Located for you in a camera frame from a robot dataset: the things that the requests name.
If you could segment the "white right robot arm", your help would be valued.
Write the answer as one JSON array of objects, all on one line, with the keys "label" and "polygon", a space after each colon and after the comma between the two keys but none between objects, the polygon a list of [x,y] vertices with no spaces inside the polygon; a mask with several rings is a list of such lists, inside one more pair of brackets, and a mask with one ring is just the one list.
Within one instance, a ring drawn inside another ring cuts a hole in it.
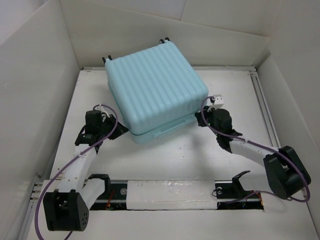
[{"label": "white right robot arm", "polygon": [[223,150],[263,166],[273,195],[301,203],[310,200],[311,177],[292,147],[274,148],[245,139],[233,129],[230,113],[223,108],[210,110],[206,105],[195,117],[198,126],[208,127],[216,135]]}]

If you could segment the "light blue hard suitcase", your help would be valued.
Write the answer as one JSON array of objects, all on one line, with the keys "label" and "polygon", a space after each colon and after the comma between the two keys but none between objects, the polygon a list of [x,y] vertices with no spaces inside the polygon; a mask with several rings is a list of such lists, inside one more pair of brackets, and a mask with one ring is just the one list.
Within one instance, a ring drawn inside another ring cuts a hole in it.
[{"label": "light blue hard suitcase", "polygon": [[195,121],[209,90],[168,37],[104,61],[108,87],[133,140],[145,144]]}]

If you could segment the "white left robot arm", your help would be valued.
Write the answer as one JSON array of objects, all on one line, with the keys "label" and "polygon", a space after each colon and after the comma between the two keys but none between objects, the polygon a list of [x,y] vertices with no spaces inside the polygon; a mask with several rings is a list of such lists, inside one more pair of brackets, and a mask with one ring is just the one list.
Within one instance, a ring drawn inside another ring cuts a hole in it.
[{"label": "white left robot arm", "polygon": [[87,175],[103,142],[128,132],[116,112],[108,113],[110,109],[102,104],[85,113],[85,125],[75,140],[72,160],[59,172],[62,178],[57,188],[44,194],[42,202],[49,231],[84,231],[95,201],[111,194],[108,174]]}]

